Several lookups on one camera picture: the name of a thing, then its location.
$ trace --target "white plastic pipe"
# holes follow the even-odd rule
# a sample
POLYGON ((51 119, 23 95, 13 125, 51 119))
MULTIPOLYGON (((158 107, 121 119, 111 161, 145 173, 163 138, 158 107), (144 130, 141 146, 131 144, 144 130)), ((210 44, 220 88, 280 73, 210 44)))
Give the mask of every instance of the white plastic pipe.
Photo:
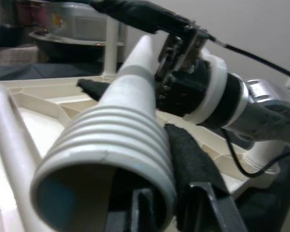
POLYGON ((53 227, 67 227, 63 221, 82 215, 92 231, 103 231, 92 221, 105 224, 117 168, 147 180, 160 192, 166 212, 161 230, 172 220, 176 192, 167 134, 155 120, 155 62, 152 39, 144 36, 99 104, 71 122, 37 169, 31 200, 53 227), (90 204, 95 207, 86 209, 90 204))
POLYGON ((102 76, 106 78, 113 78, 117 74, 118 32, 119 22, 108 16, 106 27, 104 72, 102 74, 102 76))
POLYGON ((25 230, 50 232, 52 230, 37 217, 30 204, 29 187, 37 167, 37 150, 27 145, 30 138, 26 136, 26 126, 13 106, 9 92, 0 84, 0 155, 25 230))

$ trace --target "white plastic tube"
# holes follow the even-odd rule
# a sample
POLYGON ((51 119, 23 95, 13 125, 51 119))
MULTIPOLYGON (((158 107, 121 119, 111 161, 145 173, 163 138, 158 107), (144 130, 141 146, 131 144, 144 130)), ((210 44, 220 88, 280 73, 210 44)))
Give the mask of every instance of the white plastic tube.
MULTIPOLYGON (((78 115, 42 161, 31 186, 31 199, 36 211, 50 225, 59 227, 55 225, 56 216, 43 210, 43 205, 49 204, 45 199, 51 198, 54 202, 69 199, 62 204, 53 204, 54 212, 67 212, 87 205, 79 197, 83 192, 79 193, 72 183, 76 180, 87 181, 93 188, 90 199, 95 198, 94 204, 98 205, 99 212, 91 208, 90 220, 107 212, 105 198, 100 199, 101 196, 96 194, 103 191, 104 196, 108 196, 116 168, 142 177, 160 192, 165 205, 163 211, 166 212, 163 223, 159 225, 161 230, 173 218, 176 192, 169 144, 166 132, 155 121, 155 61, 152 40, 144 36, 98 106, 78 115), (69 172, 73 167, 79 170, 69 172), (85 170, 86 174, 78 175, 85 170), (58 189, 62 189, 62 194, 56 195, 58 189), (103 203, 106 209, 102 209, 99 203, 103 203)), ((83 185, 83 189, 87 191, 88 187, 83 185)), ((73 212, 66 215, 65 220, 75 220, 73 212)))
MULTIPOLYGON (((250 151, 245 153, 244 158, 255 168, 260 169, 280 155, 284 147, 285 143, 281 141, 257 142, 250 151)), ((269 171, 279 171, 278 165, 274 165, 269 171)))
POLYGON ((50 232, 30 204, 29 188, 37 167, 37 150, 27 145, 31 138, 26 136, 26 126, 13 106, 9 92, 0 84, 0 155, 25 230, 50 232))
POLYGON ((106 27, 106 47, 104 58, 103 76, 112 78, 117 73, 117 53, 118 53, 118 32, 119 22, 111 17, 107 17, 106 27))

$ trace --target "dark bowl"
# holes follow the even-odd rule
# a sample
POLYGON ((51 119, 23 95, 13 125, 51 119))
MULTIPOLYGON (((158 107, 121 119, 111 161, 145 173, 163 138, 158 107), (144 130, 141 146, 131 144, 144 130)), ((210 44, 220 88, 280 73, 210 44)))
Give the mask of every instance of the dark bowl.
POLYGON ((101 43, 64 40, 43 31, 35 31, 30 37, 51 62, 94 62, 102 57, 105 46, 101 43))

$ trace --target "white wall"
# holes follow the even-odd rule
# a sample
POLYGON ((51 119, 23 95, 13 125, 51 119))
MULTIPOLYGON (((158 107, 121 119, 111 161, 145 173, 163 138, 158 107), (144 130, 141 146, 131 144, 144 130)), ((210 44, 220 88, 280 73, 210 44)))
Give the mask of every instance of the white wall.
MULTIPOLYGON (((290 0, 151 0, 194 19, 211 34, 290 70, 290 0)), ((143 33, 128 30, 126 54, 143 33)), ((165 34, 157 36, 157 46, 165 34)), ((244 79, 264 78, 283 85, 287 78, 271 69, 207 43, 211 53, 226 60, 229 71, 244 79)))

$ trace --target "black wire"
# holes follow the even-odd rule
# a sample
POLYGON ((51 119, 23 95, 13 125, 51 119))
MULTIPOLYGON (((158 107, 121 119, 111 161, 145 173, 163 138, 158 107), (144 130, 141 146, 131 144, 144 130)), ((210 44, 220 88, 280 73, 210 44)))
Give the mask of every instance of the black wire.
POLYGON ((242 175, 249 177, 249 178, 256 178, 260 175, 263 175, 268 169, 270 169, 275 163, 279 162, 280 160, 283 160, 287 157, 290 156, 290 152, 288 153, 284 153, 280 156, 277 156, 276 158, 274 158, 273 160, 271 160, 267 165, 265 165, 263 168, 261 168, 259 171, 255 172, 255 173, 248 173, 240 164, 240 161, 238 159, 238 156, 234 150, 233 144, 231 143, 231 138, 228 134, 228 132, 225 129, 221 129, 223 136, 226 140, 227 146, 230 149, 231 152, 231 156, 236 164, 236 167, 239 169, 239 171, 242 173, 242 175))
POLYGON ((278 71, 280 73, 283 73, 284 75, 290 77, 290 71, 289 70, 284 69, 281 66, 278 66, 278 65, 276 65, 276 64, 274 64, 274 63, 272 63, 272 62, 270 62, 270 61, 268 61, 266 59, 263 59, 263 58, 255 55, 255 54, 252 54, 250 52, 244 51, 244 50, 242 50, 240 48, 234 47, 234 46, 229 45, 227 43, 223 43, 223 42, 219 41, 216 37, 214 37, 214 36, 212 36, 212 35, 210 35, 208 33, 207 33, 207 35, 209 36, 209 39, 212 42, 214 42, 214 43, 216 43, 216 44, 218 44, 218 45, 220 45, 220 46, 222 46, 222 47, 224 47, 224 48, 226 48, 228 50, 231 50, 233 52, 236 52, 236 53, 242 54, 242 55, 244 55, 246 57, 249 57, 249 58, 251 58, 251 59, 253 59, 253 60, 257 61, 257 62, 260 62, 260 63, 262 63, 262 64, 264 64, 264 65, 266 65, 266 66, 268 66, 268 67, 270 67, 270 68, 272 68, 272 69, 274 69, 274 70, 276 70, 276 71, 278 71))

